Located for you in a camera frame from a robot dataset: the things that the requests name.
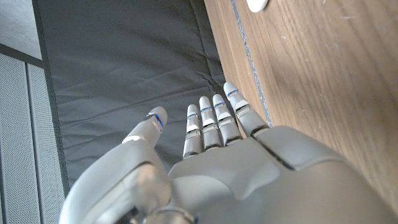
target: gray mat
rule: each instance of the gray mat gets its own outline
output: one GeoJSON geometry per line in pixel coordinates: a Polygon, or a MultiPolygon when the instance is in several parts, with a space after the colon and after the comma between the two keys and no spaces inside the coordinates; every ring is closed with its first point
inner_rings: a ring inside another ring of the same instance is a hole
{"type": "Polygon", "coordinates": [[[203,1],[34,5],[69,184],[156,106],[169,115],[156,151],[167,170],[181,160],[187,106],[223,94],[203,1]]]}

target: robot finger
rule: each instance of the robot finger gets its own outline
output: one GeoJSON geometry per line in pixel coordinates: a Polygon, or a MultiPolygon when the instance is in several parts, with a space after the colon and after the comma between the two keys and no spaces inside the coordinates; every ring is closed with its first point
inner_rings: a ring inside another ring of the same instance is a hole
{"type": "Polygon", "coordinates": [[[203,96],[199,99],[200,114],[203,125],[203,145],[204,149],[210,149],[212,147],[221,147],[220,132],[216,119],[211,108],[210,100],[203,96]]]}
{"type": "Polygon", "coordinates": [[[128,141],[145,140],[150,146],[155,147],[167,122],[167,113],[163,107],[152,109],[146,118],[123,139],[122,143],[128,141]]]}
{"type": "Polygon", "coordinates": [[[183,159],[203,152],[199,111],[195,105],[189,105],[187,113],[187,135],[185,136],[183,159]]]}
{"type": "Polygon", "coordinates": [[[235,115],[242,125],[246,136],[251,136],[256,131],[269,128],[266,122],[255,112],[251,105],[246,101],[239,90],[230,82],[224,84],[224,92],[227,96],[235,115]]]}
{"type": "Polygon", "coordinates": [[[220,127],[224,146],[231,144],[235,140],[242,139],[238,126],[231,116],[231,113],[228,111],[224,99],[220,94],[215,94],[213,96],[213,106],[216,111],[218,126],[220,127]]]}

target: floor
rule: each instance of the floor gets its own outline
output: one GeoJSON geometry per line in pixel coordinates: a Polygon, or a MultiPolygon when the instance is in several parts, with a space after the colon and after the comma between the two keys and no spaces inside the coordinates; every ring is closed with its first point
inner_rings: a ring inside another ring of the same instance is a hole
{"type": "Polygon", "coordinates": [[[42,59],[31,0],[0,0],[0,44],[42,59]]]}

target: white fingertip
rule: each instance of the white fingertip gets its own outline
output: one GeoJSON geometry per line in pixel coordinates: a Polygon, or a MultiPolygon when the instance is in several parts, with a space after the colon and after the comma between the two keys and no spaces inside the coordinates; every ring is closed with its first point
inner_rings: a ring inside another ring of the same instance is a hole
{"type": "Polygon", "coordinates": [[[247,0],[250,11],[259,12],[265,8],[268,0],[247,0]]]}
{"type": "Polygon", "coordinates": [[[199,99],[200,105],[200,114],[201,114],[201,121],[203,127],[206,127],[210,124],[215,124],[216,119],[213,114],[213,110],[211,109],[211,104],[209,98],[203,96],[199,99]]]}
{"type": "Polygon", "coordinates": [[[203,111],[205,109],[211,109],[211,104],[210,104],[210,100],[209,98],[203,96],[199,99],[199,106],[200,106],[200,110],[203,111]]]}
{"type": "Polygon", "coordinates": [[[187,133],[200,130],[200,120],[198,108],[195,105],[189,105],[187,112],[187,133]]]}
{"type": "Polygon", "coordinates": [[[238,90],[238,88],[236,88],[236,86],[230,82],[226,82],[224,84],[224,92],[227,97],[229,97],[230,93],[235,92],[237,90],[238,90]]]}
{"type": "Polygon", "coordinates": [[[160,120],[160,123],[162,124],[162,127],[166,126],[167,112],[163,107],[161,106],[155,107],[148,114],[156,114],[158,116],[158,119],[160,120]]]}
{"type": "Polygon", "coordinates": [[[224,103],[224,99],[220,94],[216,94],[213,96],[213,106],[214,108],[216,108],[216,106],[223,104],[224,103]]]}
{"type": "Polygon", "coordinates": [[[187,117],[189,118],[192,115],[198,115],[199,111],[198,108],[195,105],[189,105],[188,106],[188,111],[187,111],[187,117]]]}
{"type": "Polygon", "coordinates": [[[166,110],[158,106],[152,109],[146,118],[124,138],[122,143],[128,141],[146,141],[151,147],[155,147],[167,122],[166,110]]]}
{"type": "Polygon", "coordinates": [[[220,94],[216,94],[213,96],[213,106],[214,110],[216,111],[218,121],[221,121],[222,119],[231,116],[231,113],[229,113],[225,105],[224,99],[220,94]]]}
{"type": "Polygon", "coordinates": [[[230,82],[226,82],[224,84],[224,92],[235,112],[236,110],[249,104],[243,95],[240,94],[236,86],[230,82]]]}

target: wooden surface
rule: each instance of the wooden surface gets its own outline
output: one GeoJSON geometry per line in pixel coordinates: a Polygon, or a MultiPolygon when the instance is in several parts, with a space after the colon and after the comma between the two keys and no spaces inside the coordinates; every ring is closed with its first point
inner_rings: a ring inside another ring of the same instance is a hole
{"type": "MultiPolygon", "coordinates": [[[[230,0],[205,0],[227,80],[264,116],[230,0]]],[[[236,0],[274,126],[332,147],[398,214],[398,1],[236,0]]]]}

